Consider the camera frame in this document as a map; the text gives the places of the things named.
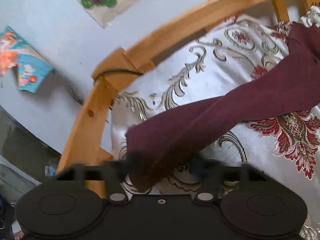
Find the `wooden bed frame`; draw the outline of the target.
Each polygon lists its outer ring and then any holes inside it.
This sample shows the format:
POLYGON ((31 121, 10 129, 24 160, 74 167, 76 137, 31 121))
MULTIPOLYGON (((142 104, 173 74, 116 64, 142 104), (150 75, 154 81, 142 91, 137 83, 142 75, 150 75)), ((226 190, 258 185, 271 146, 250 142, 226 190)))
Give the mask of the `wooden bed frame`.
MULTIPOLYGON (((319 0, 303 0, 312 7, 319 0)), ((274 27, 289 22, 285 0, 210 0, 153 31, 129 50, 117 49, 97 66, 95 81, 70 133, 57 172, 75 164, 101 165, 112 155, 111 114, 116 96, 190 42, 234 16, 274 27)))

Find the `orange-haired cartoon wall poster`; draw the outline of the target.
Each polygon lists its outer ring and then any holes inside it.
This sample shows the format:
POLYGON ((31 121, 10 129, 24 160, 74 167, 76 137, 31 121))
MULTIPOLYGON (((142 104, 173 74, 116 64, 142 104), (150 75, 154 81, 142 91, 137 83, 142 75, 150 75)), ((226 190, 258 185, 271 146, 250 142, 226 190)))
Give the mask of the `orange-haired cartoon wall poster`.
POLYGON ((54 71, 51 64, 7 25, 1 32, 1 77, 11 68, 17 69, 18 89, 31 93, 36 93, 54 71))

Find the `floral satin bedspread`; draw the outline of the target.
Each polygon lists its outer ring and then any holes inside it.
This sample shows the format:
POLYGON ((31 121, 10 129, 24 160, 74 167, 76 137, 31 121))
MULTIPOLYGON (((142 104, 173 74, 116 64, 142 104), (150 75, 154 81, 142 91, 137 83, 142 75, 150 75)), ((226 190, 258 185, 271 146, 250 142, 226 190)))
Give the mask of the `floral satin bedspread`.
MULTIPOLYGON (((116 98, 111 114, 112 155, 126 158, 125 133, 163 111, 223 96, 256 80, 288 53, 290 22, 274 27, 234 16, 190 42, 116 98)), ((201 151, 228 166, 250 162, 299 194, 308 206, 300 231, 319 239, 319 107, 236 125, 201 151)))

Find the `maroon knit sweater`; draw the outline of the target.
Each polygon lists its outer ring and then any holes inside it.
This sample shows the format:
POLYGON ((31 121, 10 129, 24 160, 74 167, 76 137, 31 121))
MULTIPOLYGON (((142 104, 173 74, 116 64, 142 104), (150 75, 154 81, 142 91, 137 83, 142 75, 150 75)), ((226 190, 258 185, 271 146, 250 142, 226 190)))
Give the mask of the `maroon knit sweater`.
POLYGON ((319 104, 319 28, 292 25, 289 55, 262 77, 224 96, 165 111, 126 133, 129 178, 144 191, 241 122, 319 104))

